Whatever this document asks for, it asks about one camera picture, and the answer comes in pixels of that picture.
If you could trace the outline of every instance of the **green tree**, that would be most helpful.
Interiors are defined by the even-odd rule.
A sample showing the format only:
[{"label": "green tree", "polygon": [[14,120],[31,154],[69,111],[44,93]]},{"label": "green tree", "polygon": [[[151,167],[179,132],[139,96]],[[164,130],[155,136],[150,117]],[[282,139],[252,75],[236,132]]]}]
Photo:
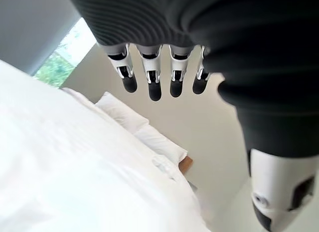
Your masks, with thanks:
[{"label": "green tree", "polygon": [[54,87],[60,87],[74,68],[59,53],[53,52],[34,77]]}]

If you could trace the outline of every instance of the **white bedding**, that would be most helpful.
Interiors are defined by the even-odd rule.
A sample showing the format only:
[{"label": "white bedding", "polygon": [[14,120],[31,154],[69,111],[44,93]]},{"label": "white bedding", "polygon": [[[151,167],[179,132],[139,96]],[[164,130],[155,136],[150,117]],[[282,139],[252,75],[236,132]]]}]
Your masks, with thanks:
[{"label": "white bedding", "polygon": [[166,157],[81,96],[0,77],[1,232],[209,231]]}]

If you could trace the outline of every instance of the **bed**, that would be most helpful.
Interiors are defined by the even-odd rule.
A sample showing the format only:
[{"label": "bed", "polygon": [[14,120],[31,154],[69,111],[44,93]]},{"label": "bed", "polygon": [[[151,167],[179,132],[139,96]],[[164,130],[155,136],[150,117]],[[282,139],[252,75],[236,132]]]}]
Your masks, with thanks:
[{"label": "bed", "polygon": [[166,156],[83,97],[0,75],[0,231],[209,231]]}]

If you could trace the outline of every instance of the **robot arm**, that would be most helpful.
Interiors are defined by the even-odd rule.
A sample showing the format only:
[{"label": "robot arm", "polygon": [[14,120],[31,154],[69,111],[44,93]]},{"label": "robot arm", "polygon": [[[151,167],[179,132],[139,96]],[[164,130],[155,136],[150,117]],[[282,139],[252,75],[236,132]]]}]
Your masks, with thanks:
[{"label": "robot arm", "polygon": [[284,230],[313,196],[318,169],[317,0],[72,1],[128,92],[137,88],[128,43],[140,51],[155,101],[160,46],[170,45],[174,97],[191,49],[202,46],[193,91],[223,73],[218,92],[236,107],[256,216],[268,231]]}]

